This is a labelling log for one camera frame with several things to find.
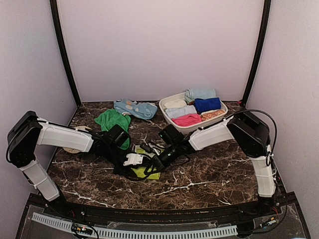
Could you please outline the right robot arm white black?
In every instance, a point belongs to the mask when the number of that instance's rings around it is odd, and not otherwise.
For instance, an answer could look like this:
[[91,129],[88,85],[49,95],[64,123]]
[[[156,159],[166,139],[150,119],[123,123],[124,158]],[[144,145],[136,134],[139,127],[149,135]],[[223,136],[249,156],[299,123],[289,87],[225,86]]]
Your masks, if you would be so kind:
[[252,161],[258,185],[258,195],[262,199],[255,204],[254,211],[265,216],[274,207],[275,169],[272,165],[273,148],[276,141],[270,139],[268,125],[258,118],[257,110],[243,110],[206,127],[200,127],[183,135],[172,125],[160,132],[160,137],[169,148],[152,157],[156,170],[162,171],[178,157],[203,150],[209,146],[235,140],[242,152]]

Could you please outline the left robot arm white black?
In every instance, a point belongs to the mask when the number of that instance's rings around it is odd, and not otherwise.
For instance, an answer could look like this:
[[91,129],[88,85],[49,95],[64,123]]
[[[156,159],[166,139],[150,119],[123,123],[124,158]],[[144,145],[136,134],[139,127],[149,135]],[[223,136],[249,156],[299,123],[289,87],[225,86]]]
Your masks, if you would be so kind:
[[75,149],[91,153],[118,165],[116,151],[130,138],[119,125],[108,131],[94,132],[46,121],[27,111],[7,135],[7,162],[20,169],[59,217],[70,213],[70,205],[35,155],[40,145]]

